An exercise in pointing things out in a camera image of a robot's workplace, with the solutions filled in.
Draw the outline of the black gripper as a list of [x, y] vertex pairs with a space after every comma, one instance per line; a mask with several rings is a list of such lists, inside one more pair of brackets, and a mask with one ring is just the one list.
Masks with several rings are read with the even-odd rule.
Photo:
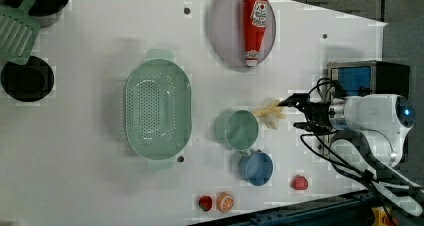
[[294, 93], [279, 103], [281, 107], [302, 107], [305, 122], [295, 122], [297, 129], [314, 133], [327, 133], [332, 129], [329, 120], [329, 104], [324, 102], [310, 102], [308, 93]]

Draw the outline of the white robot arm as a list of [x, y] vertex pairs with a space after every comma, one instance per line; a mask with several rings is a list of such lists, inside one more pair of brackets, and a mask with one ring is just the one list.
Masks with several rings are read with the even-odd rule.
[[423, 187], [395, 167], [415, 125], [408, 100], [396, 94], [371, 94], [312, 102], [307, 93], [295, 93], [280, 103], [306, 118], [294, 126], [311, 136], [329, 137], [327, 160], [350, 178], [415, 217], [423, 215]]

